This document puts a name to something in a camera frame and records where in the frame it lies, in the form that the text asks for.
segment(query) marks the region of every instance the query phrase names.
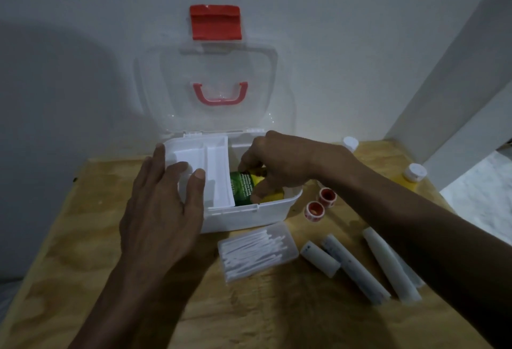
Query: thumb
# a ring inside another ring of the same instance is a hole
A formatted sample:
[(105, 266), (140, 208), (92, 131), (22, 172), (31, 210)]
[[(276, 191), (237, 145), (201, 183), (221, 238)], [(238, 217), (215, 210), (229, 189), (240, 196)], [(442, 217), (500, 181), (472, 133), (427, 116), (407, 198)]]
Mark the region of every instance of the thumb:
[(274, 192), (280, 185), (272, 176), (267, 176), (259, 184), (257, 184), (253, 193), (251, 194), (251, 202), (253, 204), (259, 204), (263, 198)]
[(205, 171), (198, 168), (190, 176), (187, 183), (187, 198), (185, 200), (185, 217), (187, 220), (203, 222), (204, 215), (204, 184), (206, 182)]

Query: floor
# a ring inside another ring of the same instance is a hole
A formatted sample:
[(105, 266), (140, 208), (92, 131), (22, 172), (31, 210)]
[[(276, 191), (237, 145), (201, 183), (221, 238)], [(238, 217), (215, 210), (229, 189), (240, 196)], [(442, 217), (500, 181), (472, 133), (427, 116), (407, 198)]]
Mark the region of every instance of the floor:
[(460, 217), (512, 245), (512, 147), (492, 152), (441, 194)]

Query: plywood surface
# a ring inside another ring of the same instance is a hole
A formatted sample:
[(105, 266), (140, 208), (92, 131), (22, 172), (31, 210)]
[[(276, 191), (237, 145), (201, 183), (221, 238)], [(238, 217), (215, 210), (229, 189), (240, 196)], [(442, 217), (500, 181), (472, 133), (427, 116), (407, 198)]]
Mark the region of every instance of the plywood surface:
[[(409, 163), (391, 142), (362, 143), (356, 156), (385, 176)], [(118, 223), (141, 160), (88, 161), (0, 329), (1, 348), (65, 348), (120, 255)], [(343, 201), (317, 224), (302, 216), (315, 183), (286, 220), (295, 242), (333, 233), (392, 293), (362, 238), (365, 222)], [(420, 194), (448, 207), (429, 181)], [(478, 333), (432, 290), (403, 306), (372, 307), (340, 272), (328, 279), (302, 258), (226, 285), (217, 242), (202, 235), (167, 275), (148, 306), (133, 347), (147, 348), (483, 348)]]

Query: red handle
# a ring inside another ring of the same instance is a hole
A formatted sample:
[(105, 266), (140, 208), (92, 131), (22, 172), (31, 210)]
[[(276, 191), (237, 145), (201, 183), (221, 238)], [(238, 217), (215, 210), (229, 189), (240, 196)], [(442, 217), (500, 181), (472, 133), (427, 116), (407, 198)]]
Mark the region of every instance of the red handle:
[(218, 105), (237, 105), (244, 101), (245, 95), (247, 94), (248, 84), (246, 81), (240, 82), (240, 94), (238, 98), (233, 100), (226, 100), (224, 98), (218, 98), (215, 100), (208, 100), (204, 97), (203, 91), (201, 90), (202, 84), (194, 83), (192, 84), (194, 87), (194, 92), (199, 101), (201, 101), (205, 105), (209, 105), (210, 107), (216, 107)]

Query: hand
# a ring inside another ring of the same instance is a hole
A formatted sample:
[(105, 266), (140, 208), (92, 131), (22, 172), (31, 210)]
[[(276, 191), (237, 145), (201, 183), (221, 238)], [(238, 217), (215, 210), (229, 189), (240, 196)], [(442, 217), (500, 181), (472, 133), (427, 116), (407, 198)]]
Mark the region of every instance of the hand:
[(254, 139), (249, 150), (242, 155), (238, 170), (246, 171), (261, 165), (267, 167), (267, 177), (254, 187), (251, 195), (251, 201), (258, 204), (278, 188), (301, 186), (310, 179), (318, 178), (322, 164), (329, 163), (331, 158), (339, 162), (340, 156), (349, 157), (349, 150), (269, 131), (264, 137)]
[(123, 270), (139, 285), (157, 285), (165, 273), (192, 249), (203, 224), (205, 172), (189, 178), (187, 198), (178, 195), (179, 162), (165, 169), (165, 147), (157, 144), (133, 182), (131, 198), (119, 225)]

